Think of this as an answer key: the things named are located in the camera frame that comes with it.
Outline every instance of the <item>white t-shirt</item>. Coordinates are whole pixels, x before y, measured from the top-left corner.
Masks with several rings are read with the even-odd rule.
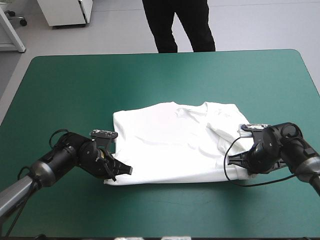
[[[106,179],[110,185],[205,183],[226,181],[224,156],[248,124],[234,104],[205,102],[200,106],[159,103],[113,114],[118,133],[114,157],[132,166],[132,175]],[[229,155],[247,151],[251,138],[238,140]],[[226,167],[230,179],[248,179],[246,169]]]

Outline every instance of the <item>green table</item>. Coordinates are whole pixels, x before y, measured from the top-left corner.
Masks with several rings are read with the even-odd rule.
[[[234,103],[251,123],[290,121],[320,151],[320,98],[295,50],[42,56],[0,127],[0,189],[49,151],[55,130],[112,130],[113,112],[170,101]],[[288,174],[281,169],[251,183]],[[319,206],[313,188],[296,178],[256,188],[108,186],[75,168],[29,200],[12,236],[315,237]]]

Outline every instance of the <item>black wire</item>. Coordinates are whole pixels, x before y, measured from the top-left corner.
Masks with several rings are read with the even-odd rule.
[[[28,168],[28,167],[25,167],[25,166],[24,166],[23,168],[21,168],[21,170],[20,170],[20,172],[19,172],[19,174],[18,174],[18,180],[20,179],[20,175],[21,175],[21,173],[23,172],[24,169],[29,169],[29,168]],[[16,214],[16,216],[15,216],[15,218],[14,218],[14,220],[13,220],[13,222],[12,222],[10,228],[9,228],[9,230],[7,231],[5,237],[9,237],[12,229],[13,229],[14,226],[16,225],[16,222],[18,221],[18,219],[19,219],[19,217],[20,217],[20,215],[21,215],[21,213],[22,213],[22,211],[23,211],[23,209],[24,209],[27,201],[29,200],[29,198],[30,198],[30,196],[31,196],[31,193],[32,193],[32,191],[33,191],[33,189],[34,189],[35,184],[36,184],[36,181],[33,180],[32,183],[31,183],[31,185],[30,185],[30,188],[29,188],[29,190],[28,190],[28,192],[27,192],[27,195],[26,195],[26,197],[24,198],[23,203],[22,203],[22,205],[20,206],[20,209],[19,209],[18,213]]]
[[[23,172],[25,169],[28,169],[29,172],[31,172],[31,169],[30,169],[30,167],[28,167],[28,166],[24,166],[23,168],[21,168],[20,172],[18,173],[18,177],[17,177],[17,178],[18,178],[18,181],[20,180],[21,174],[22,174],[22,172]]]
[[[54,133],[52,133],[52,135],[51,135],[51,137],[50,137],[50,139],[49,139],[49,146],[53,149],[54,147],[52,146],[52,143],[51,143],[51,141],[52,141],[52,138],[54,137],[54,135],[56,135],[56,134],[58,134],[58,133],[61,133],[61,132],[67,132],[67,133],[69,133],[69,130],[68,129],[59,129],[59,130],[57,130],[57,131],[55,131]]]
[[[277,180],[273,180],[273,181],[267,181],[267,182],[261,182],[261,183],[257,183],[257,184],[249,184],[249,185],[243,185],[243,184],[239,184],[236,183],[234,181],[232,181],[227,174],[227,170],[226,170],[226,159],[227,159],[227,155],[230,151],[230,149],[232,148],[232,146],[236,143],[236,141],[238,141],[241,137],[238,137],[236,140],[233,141],[233,143],[231,143],[230,147],[228,148],[228,150],[226,151],[225,155],[224,155],[224,160],[223,160],[223,170],[224,170],[224,175],[226,177],[226,179],[228,179],[228,181],[234,185],[240,186],[240,187],[257,187],[257,186],[262,186],[262,185],[267,185],[267,184],[274,184],[274,183],[278,183],[278,182],[282,182],[288,179],[291,179],[293,177],[295,177],[295,174],[292,174],[290,176],[284,177],[284,178],[280,178]]]

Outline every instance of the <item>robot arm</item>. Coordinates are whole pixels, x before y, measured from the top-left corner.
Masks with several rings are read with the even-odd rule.
[[[288,166],[291,173],[310,183],[320,195],[320,156],[304,140],[297,125],[245,124],[239,133],[241,137],[253,137],[254,144],[249,151],[229,156],[229,165],[246,168],[249,174],[268,174]]]
[[[116,132],[93,130],[90,133],[92,139],[89,139],[63,131],[67,133],[59,138],[52,150],[27,167],[30,170],[28,175],[0,192],[0,228],[1,223],[26,201],[26,197],[52,186],[75,166],[100,179],[116,181],[117,175],[131,175],[132,167],[118,161],[109,152],[110,143],[118,136]]]

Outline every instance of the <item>black pants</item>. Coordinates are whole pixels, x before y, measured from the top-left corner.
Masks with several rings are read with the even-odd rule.
[[[172,35],[175,13],[182,23],[194,52],[216,50],[208,25],[207,0],[142,0],[142,2],[159,53],[178,52]]]

